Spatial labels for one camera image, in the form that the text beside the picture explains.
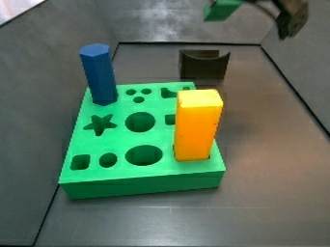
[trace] shape sorter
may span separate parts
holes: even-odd
[[[226,167],[216,141],[206,160],[174,158],[177,94],[193,82],[118,85],[118,101],[87,89],[59,184],[71,199],[218,187]]]

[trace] oval hole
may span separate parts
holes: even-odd
[[[138,146],[129,150],[127,161],[135,166],[150,166],[164,158],[164,151],[152,145]]]

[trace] circular hole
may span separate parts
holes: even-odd
[[[144,89],[144,90],[141,91],[141,93],[142,93],[144,95],[150,95],[150,94],[152,94],[152,89]]]
[[[135,166],[150,166],[162,160],[164,152],[156,146],[144,145],[130,149],[126,158]]]
[[[156,125],[156,118],[148,112],[137,112],[131,114],[126,120],[129,130],[133,132],[146,132]]]
[[[137,90],[135,89],[129,89],[127,90],[127,95],[129,96],[134,96],[137,94]]]
[[[115,166],[118,162],[118,155],[113,152],[103,154],[99,158],[99,165],[105,168]]]
[[[142,103],[145,101],[145,97],[144,96],[137,96],[135,98],[134,98],[134,102],[135,103]]]

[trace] hole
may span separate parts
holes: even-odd
[[[134,96],[137,94],[137,90],[135,89],[129,89],[127,90],[127,95],[129,96]]]
[[[161,88],[161,90],[164,98],[177,97],[177,92],[170,91],[168,88]]]
[[[156,146],[144,145],[130,149],[126,158],[135,166],[150,166],[162,160],[164,152]]]
[[[135,103],[142,103],[145,101],[145,97],[144,96],[137,96],[135,98],[134,98],[134,102]]]
[[[165,123],[168,125],[176,125],[176,114],[165,115]]]
[[[101,136],[106,130],[106,128],[115,128],[118,125],[111,123],[113,114],[106,117],[98,117],[98,115],[93,115],[93,123],[85,126],[85,130],[94,129],[95,135]]]
[[[137,112],[131,114],[126,120],[129,130],[133,132],[146,132],[156,125],[156,118],[148,112]]]
[[[89,154],[77,155],[71,161],[71,170],[86,170],[90,167],[91,156]]]
[[[99,158],[99,165],[105,168],[115,166],[118,162],[118,155],[113,152],[103,154]]]
[[[144,95],[150,95],[150,94],[152,94],[152,89],[144,89],[144,90],[141,91],[141,93],[142,93]]]

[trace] yellow rectangular block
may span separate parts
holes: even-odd
[[[178,161],[210,157],[222,109],[224,100],[217,90],[178,93],[174,133],[174,155]]]

